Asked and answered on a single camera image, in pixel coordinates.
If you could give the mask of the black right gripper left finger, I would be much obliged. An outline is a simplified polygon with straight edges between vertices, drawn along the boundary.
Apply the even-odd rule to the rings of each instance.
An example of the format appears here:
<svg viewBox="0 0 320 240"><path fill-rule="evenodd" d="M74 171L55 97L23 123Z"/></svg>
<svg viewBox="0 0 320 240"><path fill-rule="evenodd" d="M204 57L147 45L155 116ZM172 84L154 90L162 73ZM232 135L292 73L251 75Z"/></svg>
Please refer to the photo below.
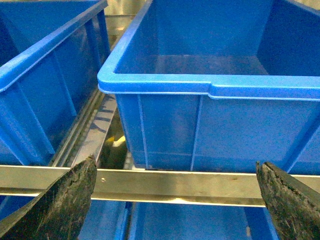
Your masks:
<svg viewBox="0 0 320 240"><path fill-rule="evenodd" d="M93 156L0 221L2 240L76 240L91 206L97 178Z"/></svg>

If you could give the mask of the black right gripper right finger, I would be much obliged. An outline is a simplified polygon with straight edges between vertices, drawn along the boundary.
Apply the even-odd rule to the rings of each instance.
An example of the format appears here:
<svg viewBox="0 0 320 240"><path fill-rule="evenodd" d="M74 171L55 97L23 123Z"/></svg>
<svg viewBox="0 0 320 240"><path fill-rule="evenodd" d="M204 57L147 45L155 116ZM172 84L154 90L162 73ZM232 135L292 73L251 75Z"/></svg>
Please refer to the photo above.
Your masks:
<svg viewBox="0 0 320 240"><path fill-rule="evenodd" d="M320 238L320 194L271 162L256 162L262 199L281 240Z"/></svg>

